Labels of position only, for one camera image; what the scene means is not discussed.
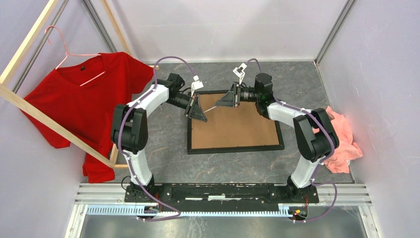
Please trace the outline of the black picture frame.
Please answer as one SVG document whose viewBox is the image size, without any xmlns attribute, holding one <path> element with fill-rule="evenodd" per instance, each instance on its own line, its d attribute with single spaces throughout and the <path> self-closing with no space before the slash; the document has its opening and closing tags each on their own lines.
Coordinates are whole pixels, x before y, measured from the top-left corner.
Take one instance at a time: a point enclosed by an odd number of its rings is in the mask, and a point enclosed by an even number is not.
<svg viewBox="0 0 420 238">
<path fill-rule="evenodd" d="M 214 106 L 225 90 L 200 92 L 204 110 Z M 253 102 L 238 108 L 220 107 L 205 113 L 208 121 L 187 121 L 187 153 L 221 154 L 284 150 L 280 124 L 258 114 Z"/>
</svg>

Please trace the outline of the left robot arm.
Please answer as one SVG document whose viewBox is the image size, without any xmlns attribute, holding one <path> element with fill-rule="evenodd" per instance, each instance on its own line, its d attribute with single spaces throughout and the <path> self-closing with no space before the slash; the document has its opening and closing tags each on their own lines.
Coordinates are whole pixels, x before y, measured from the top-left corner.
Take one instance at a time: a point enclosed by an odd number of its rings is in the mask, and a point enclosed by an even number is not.
<svg viewBox="0 0 420 238">
<path fill-rule="evenodd" d="M 184 115 L 189 119 L 208 121 L 196 93 L 197 89 L 203 88 L 203 82 L 195 75 L 189 95 L 181 91 L 184 82 L 180 75 L 171 73 L 166 80 L 157 79 L 139 98 L 128 104 L 118 104 L 114 109 L 110 137 L 126 159 L 131 185 L 144 202 L 152 201 L 156 195 L 154 177 L 145 155 L 150 114 L 161 104 L 168 103 L 184 109 Z"/>
</svg>

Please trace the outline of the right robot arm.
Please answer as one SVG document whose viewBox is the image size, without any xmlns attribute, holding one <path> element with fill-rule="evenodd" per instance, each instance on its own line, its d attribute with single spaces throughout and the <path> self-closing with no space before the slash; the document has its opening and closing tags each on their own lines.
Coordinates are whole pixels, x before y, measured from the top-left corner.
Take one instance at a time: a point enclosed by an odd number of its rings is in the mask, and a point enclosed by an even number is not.
<svg viewBox="0 0 420 238">
<path fill-rule="evenodd" d="M 294 172 L 288 177 L 286 196 L 292 202 L 301 201 L 313 185 L 318 166 L 332 156 L 339 146 L 338 136 L 326 110 L 306 110 L 280 101 L 273 94 L 272 77 L 267 73 L 257 74 L 253 87 L 234 82 L 215 105 L 236 108 L 241 102 L 254 102 L 261 116 L 294 129 L 300 158 Z"/>
</svg>

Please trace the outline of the red t-shirt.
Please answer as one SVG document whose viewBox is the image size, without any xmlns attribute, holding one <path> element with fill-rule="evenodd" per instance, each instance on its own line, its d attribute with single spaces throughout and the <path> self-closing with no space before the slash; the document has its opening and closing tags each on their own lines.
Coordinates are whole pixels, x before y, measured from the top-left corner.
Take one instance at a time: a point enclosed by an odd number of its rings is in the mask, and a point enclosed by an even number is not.
<svg viewBox="0 0 420 238">
<path fill-rule="evenodd" d="M 153 69 L 125 52 L 100 54 L 52 70 L 25 100 L 107 157 L 113 147 L 114 108 L 141 93 L 151 81 Z M 80 87 L 104 70 L 104 75 Z"/>
</svg>

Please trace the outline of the pink cloth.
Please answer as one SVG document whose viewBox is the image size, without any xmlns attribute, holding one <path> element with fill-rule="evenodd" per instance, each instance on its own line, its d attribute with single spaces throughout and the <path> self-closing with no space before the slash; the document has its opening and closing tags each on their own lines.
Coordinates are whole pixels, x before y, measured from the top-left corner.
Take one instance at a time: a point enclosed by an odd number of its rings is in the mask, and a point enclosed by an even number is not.
<svg viewBox="0 0 420 238">
<path fill-rule="evenodd" d="M 324 162 L 324 165 L 332 173 L 350 173 L 350 162 L 363 156 L 359 145 L 354 141 L 353 131 L 344 115 L 326 108 L 328 116 L 339 139 L 339 146 L 334 154 Z"/>
</svg>

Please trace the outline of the pink clothes hanger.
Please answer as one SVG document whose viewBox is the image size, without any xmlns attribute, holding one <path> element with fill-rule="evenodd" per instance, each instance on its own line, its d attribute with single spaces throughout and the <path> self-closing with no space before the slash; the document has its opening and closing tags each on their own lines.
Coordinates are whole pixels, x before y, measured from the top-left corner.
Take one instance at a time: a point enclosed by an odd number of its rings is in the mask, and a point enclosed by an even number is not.
<svg viewBox="0 0 420 238">
<path fill-rule="evenodd" d="M 61 38 L 61 41 L 62 41 L 62 44 L 63 44 L 63 47 L 64 47 L 64 49 L 65 49 L 65 57 L 64 57 L 64 59 L 55 67 L 55 69 L 58 69 L 59 67 L 61 67 L 62 66 L 62 64 L 69 58 L 69 57 L 96 57 L 96 56 L 101 56 L 101 54 L 73 54 L 73 53 L 71 53 L 70 52 L 70 50 L 68 49 L 68 46 L 67 46 L 67 43 L 66 43 L 66 41 L 65 41 L 65 38 L 64 38 L 64 36 L 63 36 L 63 33 L 62 33 L 62 31 L 58 28 L 58 27 L 56 27 L 56 26 L 54 26 L 54 25 L 49 25 L 46 29 L 45 29 L 45 33 L 47 33 L 47 31 L 48 30 L 50 30 L 50 29 L 56 29 L 58 32 L 59 32 L 59 36 L 60 36 L 60 38 Z M 101 72 L 101 73 L 99 73 L 98 75 L 96 75 L 95 77 L 93 77 L 93 78 L 91 78 L 91 79 L 89 79 L 89 80 L 87 80 L 87 81 L 85 81 L 84 83 L 82 83 L 82 84 L 80 84 L 80 87 L 82 87 L 82 86 L 84 86 L 84 85 L 86 85 L 86 84 L 88 84 L 88 83 L 90 83 L 90 82 L 92 82 L 92 81 L 94 81 L 95 79 L 97 79 L 97 78 L 99 78 L 100 76 L 102 76 L 102 75 L 104 75 L 105 74 L 105 70 L 103 71 L 103 72 Z"/>
</svg>

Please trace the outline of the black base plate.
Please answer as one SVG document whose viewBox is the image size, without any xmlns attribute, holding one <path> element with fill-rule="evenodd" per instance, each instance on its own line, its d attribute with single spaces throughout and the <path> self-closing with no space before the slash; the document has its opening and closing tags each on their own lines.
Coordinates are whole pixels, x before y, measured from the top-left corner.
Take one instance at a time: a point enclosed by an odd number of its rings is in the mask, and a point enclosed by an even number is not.
<svg viewBox="0 0 420 238">
<path fill-rule="evenodd" d="M 275 183 L 161 183 L 154 192 L 135 189 L 129 184 L 124 201 L 148 203 L 159 211 L 228 212 L 274 211 L 279 205 L 319 203 L 316 187 L 307 193 L 290 196 L 286 184 Z"/>
</svg>

